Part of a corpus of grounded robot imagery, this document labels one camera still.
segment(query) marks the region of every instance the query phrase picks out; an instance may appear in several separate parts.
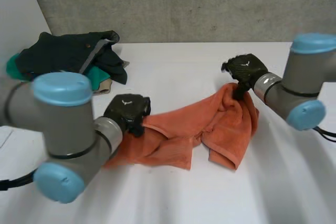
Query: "white table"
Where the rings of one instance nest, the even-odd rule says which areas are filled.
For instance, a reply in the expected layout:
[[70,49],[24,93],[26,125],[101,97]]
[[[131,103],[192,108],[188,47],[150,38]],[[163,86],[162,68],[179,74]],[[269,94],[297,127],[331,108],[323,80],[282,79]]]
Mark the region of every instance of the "white table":
[[[205,98],[232,81],[221,63],[253,53],[282,76],[289,43],[115,45],[130,61],[126,86],[94,97],[95,116],[119,93],[140,93],[152,114]],[[325,88],[322,126],[334,130],[336,87]],[[0,223],[335,223],[336,145],[312,131],[291,129],[253,94],[260,125],[237,171],[194,148],[192,169],[134,165],[102,170],[73,203],[49,201],[34,184],[0,193]],[[8,134],[6,128],[1,135]],[[41,134],[15,130],[0,149],[1,179],[16,178],[45,159]]]

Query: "beige cloth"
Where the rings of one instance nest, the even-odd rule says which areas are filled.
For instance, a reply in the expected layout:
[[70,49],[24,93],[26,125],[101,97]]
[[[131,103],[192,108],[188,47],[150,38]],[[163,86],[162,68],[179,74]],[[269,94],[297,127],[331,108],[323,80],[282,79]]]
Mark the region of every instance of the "beige cloth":
[[111,79],[106,79],[99,84],[99,89],[93,92],[94,95],[108,94],[111,91]]

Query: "concrete wall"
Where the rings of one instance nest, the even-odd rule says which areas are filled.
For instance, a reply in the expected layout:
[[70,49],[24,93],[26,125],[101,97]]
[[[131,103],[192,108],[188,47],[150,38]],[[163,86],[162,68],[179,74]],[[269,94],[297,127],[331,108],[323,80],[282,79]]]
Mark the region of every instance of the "concrete wall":
[[336,33],[336,0],[38,0],[55,35],[117,31],[122,42],[291,41]]

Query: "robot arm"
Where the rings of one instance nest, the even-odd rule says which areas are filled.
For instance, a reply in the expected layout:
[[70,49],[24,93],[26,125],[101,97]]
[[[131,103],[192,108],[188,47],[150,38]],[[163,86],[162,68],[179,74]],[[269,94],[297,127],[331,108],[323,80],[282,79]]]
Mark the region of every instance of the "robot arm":
[[268,71],[254,55],[240,55],[223,63],[239,81],[235,98],[252,88],[255,94],[297,130],[315,128],[325,116],[318,100],[324,82],[336,81],[336,36],[303,34],[290,48],[284,77]]
[[91,84],[78,73],[48,73],[33,83],[1,80],[0,93],[0,125],[43,132],[48,160],[34,172],[34,182],[61,203],[84,191],[125,131],[142,135],[142,119],[150,113],[149,98],[124,94],[93,120]]

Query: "green cloth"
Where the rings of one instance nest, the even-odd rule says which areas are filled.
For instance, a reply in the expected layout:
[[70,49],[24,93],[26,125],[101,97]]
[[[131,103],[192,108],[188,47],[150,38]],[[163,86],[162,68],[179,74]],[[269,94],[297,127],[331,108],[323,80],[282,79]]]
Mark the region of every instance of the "green cloth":
[[110,75],[96,66],[91,66],[85,74],[91,81],[92,90],[98,90],[99,84],[110,78]]
[[[12,56],[7,62],[6,72],[13,79],[18,79],[21,81],[29,81],[28,78],[24,77],[16,67],[15,59],[19,54]],[[87,78],[91,81],[92,90],[98,90],[99,84],[110,78],[110,75],[96,66],[91,66],[89,71],[85,74]]]

